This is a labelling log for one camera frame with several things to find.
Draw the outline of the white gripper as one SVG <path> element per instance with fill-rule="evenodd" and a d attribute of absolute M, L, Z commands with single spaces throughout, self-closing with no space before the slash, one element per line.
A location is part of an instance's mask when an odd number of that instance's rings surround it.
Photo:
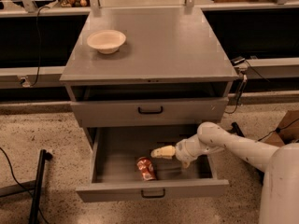
<path fill-rule="evenodd" d="M 195 161 L 201 155 L 201 145 L 196 135 L 179 141 L 175 147 L 165 146 L 153 149 L 150 153 L 152 158 L 171 160 L 175 155 L 181 161 L 182 168 L 190 167 L 192 161 Z"/>

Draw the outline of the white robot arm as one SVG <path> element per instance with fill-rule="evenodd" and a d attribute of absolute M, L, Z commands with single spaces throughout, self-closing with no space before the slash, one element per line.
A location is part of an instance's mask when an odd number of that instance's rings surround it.
<path fill-rule="evenodd" d="M 228 133 L 213 122 L 173 146 L 151 151 L 153 158 L 177 158 L 187 168 L 201 155 L 220 148 L 264 172 L 259 224 L 299 224 L 299 144 L 276 147 Z"/>

